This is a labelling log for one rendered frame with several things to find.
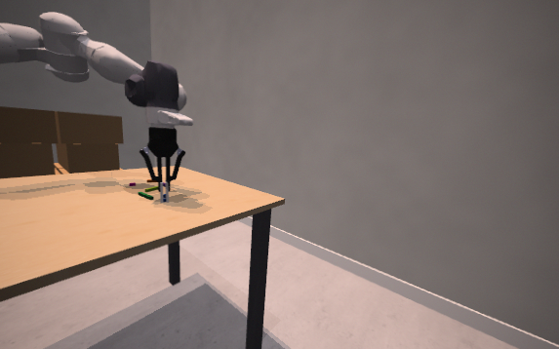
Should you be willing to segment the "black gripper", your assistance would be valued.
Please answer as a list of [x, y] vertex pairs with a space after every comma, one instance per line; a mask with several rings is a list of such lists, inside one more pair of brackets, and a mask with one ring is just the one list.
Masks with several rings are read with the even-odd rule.
[[[160, 192], [160, 202], [163, 203], [163, 180], [162, 180], [162, 157], [166, 158], [166, 203], [169, 202], [169, 191], [171, 190], [171, 181], [177, 179], [180, 168], [180, 162], [185, 154], [177, 144], [177, 130], [164, 129], [164, 128], [151, 128], [149, 127], [149, 143], [140, 150], [140, 154], [144, 158], [147, 165], [150, 177], [152, 180], [158, 182], [158, 191]], [[151, 166], [148, 154], [150, 150], [154, 156], [157, 157], [157, 170], [158, 177], [155, 175]], [[177, 152], [178, 158], [174, 167], [173, 174], [171, 175], [171, 157]]]

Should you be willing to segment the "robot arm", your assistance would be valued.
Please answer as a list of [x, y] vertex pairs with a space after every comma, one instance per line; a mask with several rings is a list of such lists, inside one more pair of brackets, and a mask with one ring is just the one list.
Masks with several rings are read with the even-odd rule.
[[103, 78], [125, 84], [126, 97], [145, 107], [151, 127], [193, 125], [192, 119], [179, 114], [187, 97], [171, 65], [149, 60], [143, 68], [115, 48], [90, 40], [88, 32], [64, 14], [44, 13], [39, 26], [42, 35], [31, 27], [0, 23], [0, 64], [39, 60], [48, 63], [45, 69], [55, 76], [72, 83], [89, 79], [89, 64]]

